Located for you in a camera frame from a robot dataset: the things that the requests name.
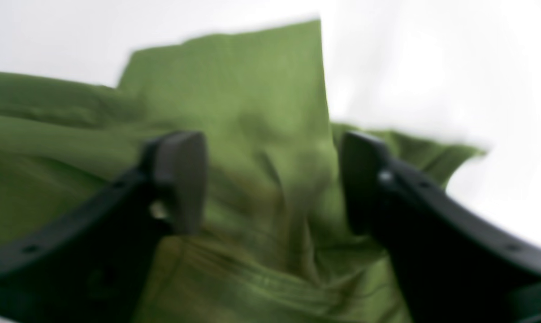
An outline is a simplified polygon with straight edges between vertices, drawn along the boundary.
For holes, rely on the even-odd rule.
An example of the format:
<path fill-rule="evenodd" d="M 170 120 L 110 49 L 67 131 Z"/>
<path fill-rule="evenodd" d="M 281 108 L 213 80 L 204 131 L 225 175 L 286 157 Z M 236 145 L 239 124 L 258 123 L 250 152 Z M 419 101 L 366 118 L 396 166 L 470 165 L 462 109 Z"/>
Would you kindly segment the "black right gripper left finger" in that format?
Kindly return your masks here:
<path fill-rule="evenodd" d="M 0 317 L 128 323 L 160 240 L 200 231 L 207 172 L 205 135 L 175 131 L 77 209 L 0 244 Z"/>

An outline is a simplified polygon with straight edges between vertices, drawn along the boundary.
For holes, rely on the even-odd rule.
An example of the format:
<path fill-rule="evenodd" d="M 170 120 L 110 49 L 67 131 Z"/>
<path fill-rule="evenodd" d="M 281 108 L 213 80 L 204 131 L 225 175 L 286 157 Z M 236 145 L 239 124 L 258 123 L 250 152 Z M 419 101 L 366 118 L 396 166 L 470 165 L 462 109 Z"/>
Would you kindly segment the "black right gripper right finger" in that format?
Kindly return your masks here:
<path fill-rule="evenodd" d="M 372 135 L 343 135 L 340 168 L 350 229 L 387 250 L 415 323 L 541 323 L 540 247 L 462 207 Z"/>

